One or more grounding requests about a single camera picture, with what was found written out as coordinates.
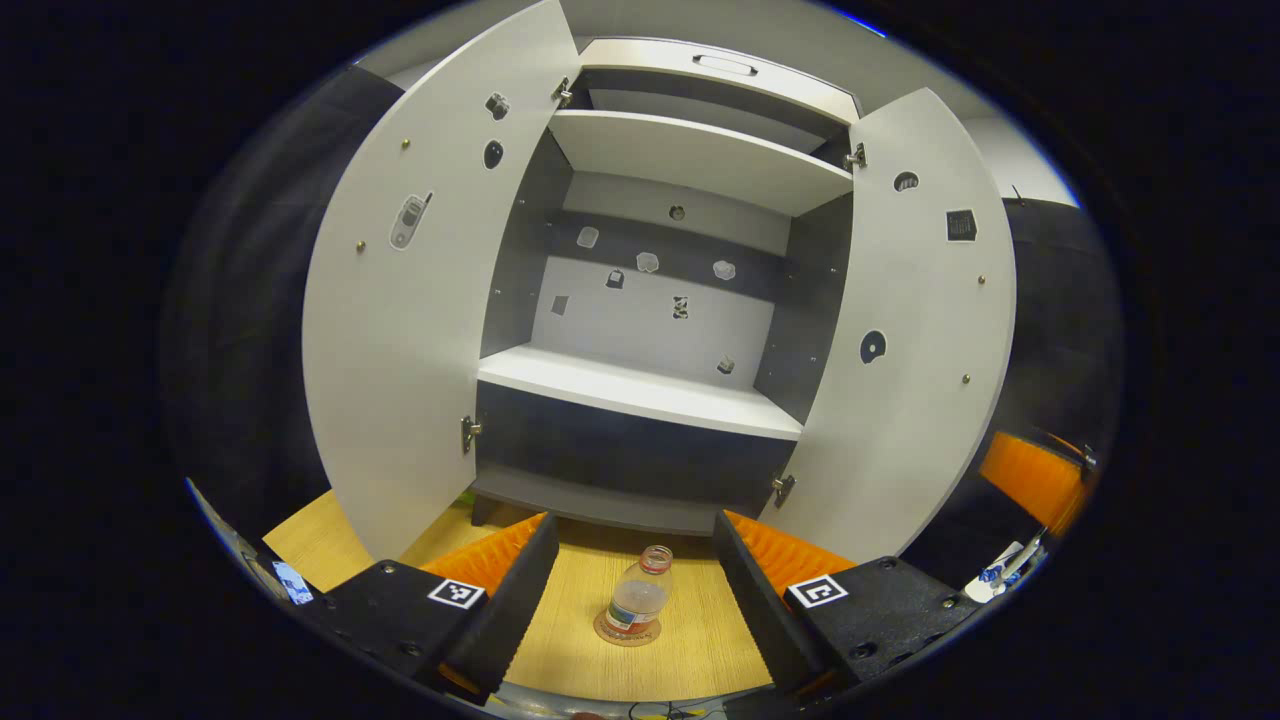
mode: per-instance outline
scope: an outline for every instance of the bottle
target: bottle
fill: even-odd
[[[671,597],[671,548],[660,544],[640,553],[640,561],[627,568],[613,588],[613,602],[604,614],[605,629],[623,638],[653,624]]]

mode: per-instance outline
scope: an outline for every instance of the black background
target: black background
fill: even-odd
[[[266,118],[420,3],[29,4],[5,22],[6,716],[438,716],[250,591],[160,425],[159,299],[200,192]],[[868,3],[1014,110],[1079,181],[1130,293],[1126,415],[1097,501],[993,621],[867,700],[904,716],[1276,712],[1258,350],[1276,238],[1274,17],[1243,4]]]

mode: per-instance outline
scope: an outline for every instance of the cabinet handle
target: cabinet handle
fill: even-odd
[[[703,65],[705,68],[712,68],[713,70],[724,70],[728,73],[737,73],[740,76],[755,77],[760,73],[751,65],[746,63],[739,63],[737,60],[728,60],[724,58],[716,58],[713,55],[694,55],[694,63]]]

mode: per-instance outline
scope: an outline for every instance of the open cabinet door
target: open cabinet door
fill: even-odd
[[[557,0],[507,18],[387,111],[329,202],[303,379],[325,473],[375,559],[399,557],[475,479],[460,423],[475,416],[498,247],[556,91],[577,72]]]
[[[855,562],[899,555],[973,459],[1014,332],[1014,249],[977,146],[929,90],[849,129],[854,220],[827,369],[760,520]]]

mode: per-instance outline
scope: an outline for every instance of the ceiling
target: ceiling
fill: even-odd
[[[434,15],[358,60],[383,77],[443,58],[532,0],[475,0]],[[803,0],[561,0],[575,36],[669,37],[737,50],[849,90],[870,113],[933,90],[960,119],[996,115],[966,83],[902,45]]]

